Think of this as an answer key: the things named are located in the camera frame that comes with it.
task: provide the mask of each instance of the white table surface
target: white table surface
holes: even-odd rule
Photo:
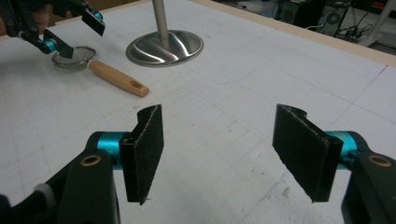
[[[0,41],[0,193],[20,202],[93,132],[131,131],[137,111],[161,104],[165,147],[150,200],[127,203],[115,172],[122,223],[342,223],[349,172],[337,171],[328,203],[311,203],[272,147],[276,104],[396,158],[396,69],[191,1],[164,3],[169,29],[205,41],[190,62],[128,61],[129,43],[156,30],[150,2],[104,13],[103,37],[80,20],[50,28],[149,86],[144,98],[88,69],[56,68],[17,38]]]

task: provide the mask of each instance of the white tabletop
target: white tabletop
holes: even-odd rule
[[[137,111],[161,104],[165,147],[150,200],[127,203],[115,172],[122,223],[342,223],[350,172],[337,172],[328,203],[311,203],[272,147],[276,104],[396,158],[396,69],[196,2],[164,3],[169,29],[205,42],[192,61],[128,61],[127,46],[156,30],[147,1],[104,13],[103,37],[80,20],[50,28],[147,85],[144,98],[88,69],[56,68],[17,38],[0,41],[0,193],[20,202],[93,132],[131,131]]]

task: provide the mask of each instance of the wooden handle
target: wooden handle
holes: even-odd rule
[[[149,88],[147,86],[138,82],[136,79],[129,77],[125,73],[122,73],[121,71],[111,67],[110,65],[93,60],[88,63],[88,68],[90,68],[90,70],[93,71],[97,76],[125,91],[131,92],[141,97],[149,93]]]

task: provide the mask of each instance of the metal base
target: metal base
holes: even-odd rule
[[[143,66],[171,66],[195,58],[204,48],[201,37],[190,32],[169,30],[168,35],[167,40],[158,32],[141,36],[128,46],[126,56]]]

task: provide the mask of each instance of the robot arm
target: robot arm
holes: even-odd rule
[[[46,29],[43,39],[39,37],[32,11],[44,4],[52,5],[53,13],[58,16],[65,17],[68,10],[75,15],[81,15],[82,20],[99,35],[105,31],[102,15],[84,0],[0,0],[0,16],[7,34],[28,41],[46,54],[58,50],[61,56],[71,58],[73,49],[51,31]]]

